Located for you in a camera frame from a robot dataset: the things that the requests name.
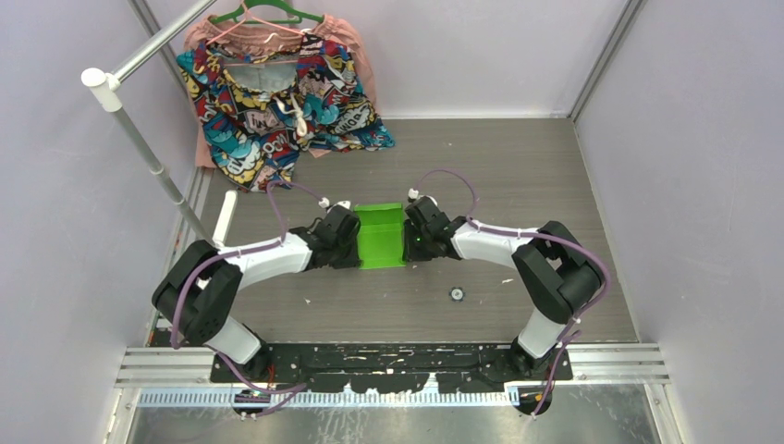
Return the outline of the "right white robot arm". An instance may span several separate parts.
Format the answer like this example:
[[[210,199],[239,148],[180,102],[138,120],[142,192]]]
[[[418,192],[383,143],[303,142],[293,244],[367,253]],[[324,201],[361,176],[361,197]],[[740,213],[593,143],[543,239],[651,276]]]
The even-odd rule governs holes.
[[[512,229],[467,216],[449,218],[430,196],[410,202],[404,213],[407,261],[476,260],[519,273],[533,303],[529,320],[513,342],[514,370],[524,379],[534,380],[547,370],[548,354],[610,282],[601,260],[557,221]]]

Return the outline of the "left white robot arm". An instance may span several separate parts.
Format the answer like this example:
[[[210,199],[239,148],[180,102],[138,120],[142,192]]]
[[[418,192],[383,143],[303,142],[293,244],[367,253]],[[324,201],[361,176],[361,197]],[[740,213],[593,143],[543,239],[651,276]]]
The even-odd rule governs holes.
[[[285,274],[359,266],[360,227],[359,216],[339,203],[281,238],[224,249],[197,240],[153,292],[153,307],[171,323],[175,339],[211,347],[245,380],[259,381],[270,359],[263,341],[230,315],[238,292]]]

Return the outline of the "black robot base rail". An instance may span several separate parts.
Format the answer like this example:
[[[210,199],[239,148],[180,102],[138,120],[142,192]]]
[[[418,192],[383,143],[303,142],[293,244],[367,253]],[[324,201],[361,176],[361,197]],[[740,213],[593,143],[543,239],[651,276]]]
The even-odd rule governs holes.
[[[238,383],[275,392],[418,393],[433,380],[440,394],[499,392],[508,383],[545,383],[573,377],[568,353],[556,346],[541,358],[517,341],[266,343],[244,364],[211,346],[214,383]]]

